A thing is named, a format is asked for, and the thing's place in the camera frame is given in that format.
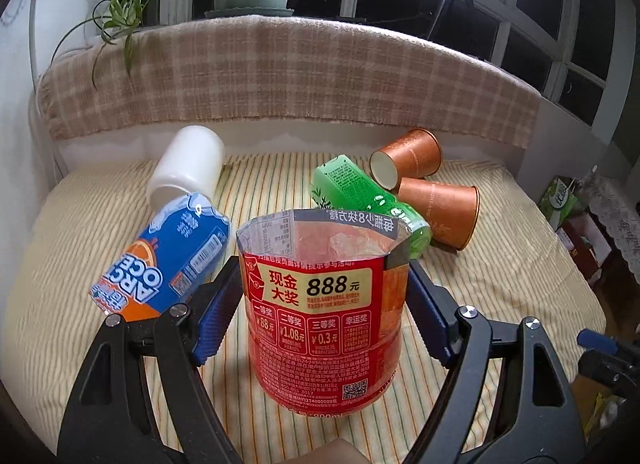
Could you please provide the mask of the front brown paper cup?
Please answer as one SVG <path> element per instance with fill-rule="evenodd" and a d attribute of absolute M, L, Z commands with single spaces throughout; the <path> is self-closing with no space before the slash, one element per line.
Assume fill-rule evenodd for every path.
<path fill-rule="evenodd" d="M 433 239 L 457 251 L 470 242 L 480 216 L 480 191 L 475 186 L 403 178 L 397 191 L 431 226 Z"/>

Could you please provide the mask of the brown paper cup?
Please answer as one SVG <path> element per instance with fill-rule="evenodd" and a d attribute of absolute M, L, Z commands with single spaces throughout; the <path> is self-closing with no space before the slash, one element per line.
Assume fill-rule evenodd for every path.
<path fill-rule="evenodd" d="M 386 190 L 395 190 L 403 178 L 435 174 L 442 164 L 442 147 L 425 128 L 410 129 L 370 157 L 374 180 Z"/>
<path fill-rule="evenodd" d="M 397 191 L 431 226 L 433 239 L 457 251 L 470 242 L 480 216 L 480 191 L 475 186 L 403 178 Z"/>

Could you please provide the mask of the green cut bottle cup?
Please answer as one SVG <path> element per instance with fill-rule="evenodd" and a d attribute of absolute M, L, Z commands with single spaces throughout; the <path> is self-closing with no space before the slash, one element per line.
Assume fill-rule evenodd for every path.
<path fill-rule="evenodd" d="M 335 209 L 338 217 L 348 221 L 384 228 L 397 219 L 410 231 L 411 258 L 419 258 L 431 243 L 431 226 L 420 213 L 378 186 L 344 154 L 314 169 L 310 195 L 318 206 Z"/>

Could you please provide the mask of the rear brown paper cup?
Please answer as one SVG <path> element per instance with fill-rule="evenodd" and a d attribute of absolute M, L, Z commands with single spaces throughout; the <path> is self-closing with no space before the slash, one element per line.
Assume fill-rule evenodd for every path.
<path fill-rule="evenodd" d="M 370 157 L 374 180 L 386 190 L 395 190 L 403 178 L 435 174 L 442 164 L 442 147 L 425 128 L 410 129 Z"/>

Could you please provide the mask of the red cardboard box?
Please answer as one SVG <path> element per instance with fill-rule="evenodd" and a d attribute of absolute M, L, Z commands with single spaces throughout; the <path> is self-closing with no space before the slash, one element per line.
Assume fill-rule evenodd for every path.
<path fill-rule="evenodd" d="M 556 233 L 579 272 L 593 287 L 601 276 L 598 250 L 603 240 L 594 222 L 587 215 L 570 217 L 562 222 Z"/>

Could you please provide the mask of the striped yellow cushion cover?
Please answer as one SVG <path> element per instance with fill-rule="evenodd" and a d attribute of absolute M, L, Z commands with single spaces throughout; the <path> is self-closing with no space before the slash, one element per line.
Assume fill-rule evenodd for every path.
<path fill-rule="evenodd" d="M 154 163 L 103 163 L 78 169 L 56 186 L 32 229 L 32 241 L 9 295 L 1 334 L 1 378 L 30 428 L 49 448 L 101 310 L 89 290 L 149 224 L 145 190 Z M 430 247 L 422 264 L 461 304 L 490 319 L 538 318 L 565 374 L 574 377 L 583 329 L 603 331 L 596 295 L 512 175 L 494 162 L 451 160 L 436 179 L 480 191 L 480 216 L 460 252 Z M 222 425 L 243 460 L 275 463 L 343 438 L 375 463 L 407 455 L 445 380 L 410 317 L 402 320 L 398 369 L 385 394 L 343 418 L 307 418 L 268 397 L 247 352 L 248 328 L 237 314 L 201 376 Z"/>

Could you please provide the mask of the white lace cloth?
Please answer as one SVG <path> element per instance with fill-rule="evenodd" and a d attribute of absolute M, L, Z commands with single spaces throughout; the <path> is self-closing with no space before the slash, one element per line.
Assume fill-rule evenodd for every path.
<path fill-rule="evenodd" d="M 591 213 L 612 238 L 634 280 L 639 281 L 640 224 L 634 203 L 617 180 L 598 172 L 585 179 L 584 192 Z"/>

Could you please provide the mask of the green white carton box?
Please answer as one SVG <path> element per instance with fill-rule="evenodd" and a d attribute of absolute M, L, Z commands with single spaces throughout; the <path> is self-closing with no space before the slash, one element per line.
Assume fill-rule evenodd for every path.
<path fill-rule="evenodd" d="M 584 182 L 579 178 L 555 176 L 538 202 L 550 227 L 557 231 L 567 218 L 585 212 Z"/>

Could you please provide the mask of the white plastic bottle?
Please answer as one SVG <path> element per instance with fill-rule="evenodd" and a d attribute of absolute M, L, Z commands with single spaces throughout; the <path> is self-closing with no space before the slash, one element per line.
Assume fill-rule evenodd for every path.
<path fill-rule="evenodd" d="M 181 128 L 160 157 L 146 196 L 154 212 L 175 198 L 197 192 L 213 199 L 224 162 L 224 143 L 210 128 Z"/>

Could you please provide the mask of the plaid beige cloth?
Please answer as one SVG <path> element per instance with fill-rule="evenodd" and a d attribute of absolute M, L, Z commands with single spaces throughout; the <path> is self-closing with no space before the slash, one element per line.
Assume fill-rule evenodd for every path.
<path fill-rule="evenodd" d="M 137 125 L 299 119 L 426 127 L 526 148 L 540 94 L 488 62 L 390 30 L 242 16 L 148 29 L 55 59 L 51 137 Z"/>

